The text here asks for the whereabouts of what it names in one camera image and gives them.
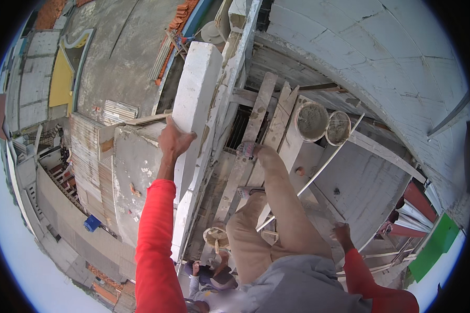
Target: khaki pants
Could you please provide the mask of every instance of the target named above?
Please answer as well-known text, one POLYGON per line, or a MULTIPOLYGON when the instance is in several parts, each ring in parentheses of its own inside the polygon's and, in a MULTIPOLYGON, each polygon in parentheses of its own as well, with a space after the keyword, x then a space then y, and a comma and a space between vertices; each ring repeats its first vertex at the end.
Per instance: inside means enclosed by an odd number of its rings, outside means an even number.
POLYGON ((332 259, 331 246, 308 220, 280 156, 274 149, 263 147, 257 157, 265 171, 266 194, 253 193, 226 225, 242 284, 257 279, 283 256, 314 254, 332 259), (278 223, 279 240, 274 245, 256 231, 257 219, 267 201, 278 223))

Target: red sleeve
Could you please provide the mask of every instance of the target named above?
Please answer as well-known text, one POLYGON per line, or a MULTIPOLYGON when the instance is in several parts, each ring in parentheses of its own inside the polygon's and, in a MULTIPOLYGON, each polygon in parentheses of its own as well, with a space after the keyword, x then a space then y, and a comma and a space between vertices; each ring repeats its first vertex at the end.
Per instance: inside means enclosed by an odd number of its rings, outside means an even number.
POLYGON ((186 312, 170 258, 175 196, 171 180, 156 179, 148 188, 136 247, 136 313, 186 312))
POLYGON ((382 287, 372 277, 357 249, 345 255, 346 286, 351 294, 361 294, 372 299, 372 312, 419 312, 418 302, 412 293, 382 287))

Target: pvc pipe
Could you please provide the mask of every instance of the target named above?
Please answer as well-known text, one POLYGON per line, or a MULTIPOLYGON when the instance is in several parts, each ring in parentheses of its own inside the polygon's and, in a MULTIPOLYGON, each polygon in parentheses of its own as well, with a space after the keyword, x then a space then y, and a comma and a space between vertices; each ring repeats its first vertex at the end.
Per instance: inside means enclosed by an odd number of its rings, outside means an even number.
MULTIPOLYGON (((357 126, 359 125, 360 121, 362 120, 362 118, 364 117, 365 113, 362 113, 362 115, 359 117, 359 119, 357 120, 357 122, 355 123, 355 125, 353 125, 352 129, 350 130, 350 135, 348 135, 348 137, 350 137, 353 133, 353 131, 357 128, 357 126)), ((303 191, 305 191, 305 189, 317 178, 317 176, 319 176, 319 174, 324 170, 324 168, 327 166, 327 164, 329 164, 329 162, 331 162, 331 160, 334 158, 334 156, 336 154, 338 154, 339 150, 343 147, 343 145, 346 143, 343 142, 340 146, 338 146, 338 148, 336 148, 336 150, 334 150, 334 152, 332 153, 332 155, 329 157, 329 159, 327 159, 327 161, 324 163, 324 165, 322 165, 322 167, 317 171, 317 173, 305 184, 305 186, 303 188, 301 188, 300 191, 298 191, 298 193, 296 194, 297 196, 299 196, 300 194, 303 193, 303 191)), ((273 221, 275 219, 275 216, 272 216, 270 217, 269 219, 267 219, 260 227, 258 227, 256 229, 256 231, 260 231, 262 230, 266 225, 268 225, 271 221, 273 221)))

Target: blue container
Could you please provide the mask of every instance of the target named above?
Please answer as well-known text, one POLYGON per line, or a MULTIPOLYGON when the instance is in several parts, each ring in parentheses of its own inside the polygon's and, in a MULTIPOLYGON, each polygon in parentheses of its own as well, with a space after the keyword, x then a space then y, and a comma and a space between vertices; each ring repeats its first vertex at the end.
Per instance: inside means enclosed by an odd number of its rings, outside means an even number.
POLYGON ((90 232, 94 232, 99 225, 101 225, 101 221, 93 215, 89 216, 84 222, 85 229, 90 232))

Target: bucket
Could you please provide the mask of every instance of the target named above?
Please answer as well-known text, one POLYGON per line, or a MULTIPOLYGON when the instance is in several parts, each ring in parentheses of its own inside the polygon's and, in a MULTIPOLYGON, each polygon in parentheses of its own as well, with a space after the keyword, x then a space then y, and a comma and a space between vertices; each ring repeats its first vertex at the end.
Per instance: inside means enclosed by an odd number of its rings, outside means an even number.
POLYGON ((305 142, 319 140, 325 134, 328 124, 329 114, 326 108, 314 101, 303 100, 294 115, 294 125, 305 142))
POLYGON ((351 129, 350 117, 345 112, 334 111, 329 116, 326 140, 333 146, 341 146, 350 136, 351 129))
POLYGON ((206 229, 203 233, 204 241, 219 253, 220 248, 229 247, 228 235, 223 225, 213 226, 206 229))

